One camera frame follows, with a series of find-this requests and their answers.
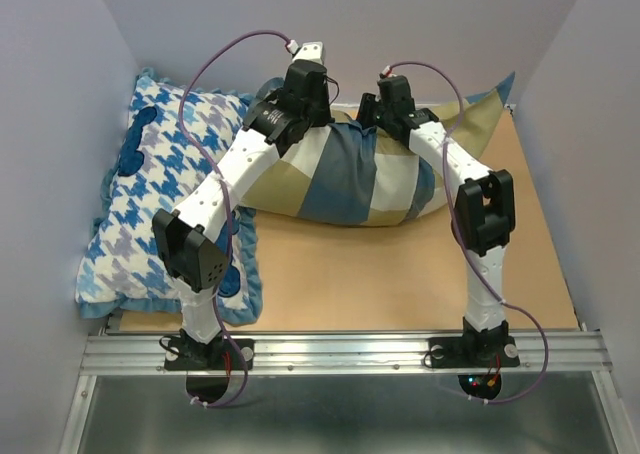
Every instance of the gray wall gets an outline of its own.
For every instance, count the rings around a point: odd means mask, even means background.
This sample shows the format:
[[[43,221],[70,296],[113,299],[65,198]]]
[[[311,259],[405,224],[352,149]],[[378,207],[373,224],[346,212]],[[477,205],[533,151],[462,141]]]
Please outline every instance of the gray wall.
[[[181,82],[227,41],[256,28],[321,40],[340,102],[359,102],[377,74],[405,58],[433,62],[467,94],[518,73],[513,101],[575,0],[105,0],[141,65]],[[254,41],[220,60],[205,85],[255,90],[287,65],[276,40]],[[419,101],[451,99],[434,75],[416,74]]]
[[[516,124],[579,315],[640,432],[640,4],[578,0]]]
[[[0,0],[0,452],[57,452],[73,301],[137,67],[102,0]]]

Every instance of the houndstooth pillow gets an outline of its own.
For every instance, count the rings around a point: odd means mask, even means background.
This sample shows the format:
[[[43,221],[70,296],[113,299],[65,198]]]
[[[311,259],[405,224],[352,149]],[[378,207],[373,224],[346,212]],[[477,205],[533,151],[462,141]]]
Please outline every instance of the houndstooth pillow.
[[[116,307],[143,311],[180,310],[178,293],[157,255],[151,218],[172,211],[210,171],[177,124],[181,88],[139,77],[129,108],[129,130],[117,165],[105,180],[107,215],[80,263],[76,300],[84,317],[101,317]],[[190,93],[184,120],[194,137],[219,161],[233,142],[248,96]],[[226,226],[218,238],[224,250]],[[233,259],[220,286],[221,314],[227,322],[257,319],[262,286],[255,265],[253,211],[233,219]]]

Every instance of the striped fabric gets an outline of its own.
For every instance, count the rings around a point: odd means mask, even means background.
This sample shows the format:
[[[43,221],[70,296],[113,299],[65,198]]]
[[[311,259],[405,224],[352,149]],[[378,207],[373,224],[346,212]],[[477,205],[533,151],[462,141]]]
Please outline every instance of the striped fabric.
[[[453,137],[474,157],[486,148],[513,85],[514,73],[494,89],[465,102]],[[278,87],[271,80],[262,97]],[[432,108],[445,127],[457,103]],[[345,113],[311,129],[249,190],[247,207],[338,225],[389,226],[444,205],[442,179],[431,166],[381,129],[362,129]]]

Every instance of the cushion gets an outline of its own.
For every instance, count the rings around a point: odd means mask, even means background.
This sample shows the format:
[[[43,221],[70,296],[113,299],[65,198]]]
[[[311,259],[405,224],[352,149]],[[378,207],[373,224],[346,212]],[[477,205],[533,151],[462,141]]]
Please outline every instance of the cushion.
[[[211,169],[178,128],[183,92],[166,80],[156,80],[150,70],[137,80],[129,129],[118,161],[103,182],[106,212],[94,222],[95,235],[78,271],[76,300],[84,317],[104,316],[117,307],[180,311],[178,293],[157,255],[151,218],[159,208],[171,211]],[[219,161],[251,98],[193,92],[188,100],[187,128]],[[223,250],[225,233],[226,226],[218,239]],[[236,210],[232,265],[218,297],[220,312],[231,324],[253,322],[262,309],[255,244],[253,211]]]
[[[498,124],[515,74],[488,92],[465,99],[465,117],[454,139],[478,158]],[[280,87],[268,81],[264,97]],[[458,103],[432,107],[445,127]],[[265,172],[244,197],[244,206],[338,225],[388,226],[442,207],[442,179],[424,160],[382,129],[362,127],[342,112],[336,123],[313,129]]]

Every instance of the wooden surface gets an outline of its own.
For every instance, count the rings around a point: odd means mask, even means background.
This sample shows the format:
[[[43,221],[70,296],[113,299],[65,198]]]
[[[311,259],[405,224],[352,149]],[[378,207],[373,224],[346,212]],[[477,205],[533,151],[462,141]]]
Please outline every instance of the wooden surface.
[[[516,230],[504,295],[546,328],[575,328],[573,307],[511,117],[481,160],[514,177]],[[260,212],[264,310],[245,330],[459,329],[466,269],[445,208],[397,227],[343,228]],[[532,328],[509,313],[514,328]],[[122,330],[173,330],[179,315],[127,312]]]

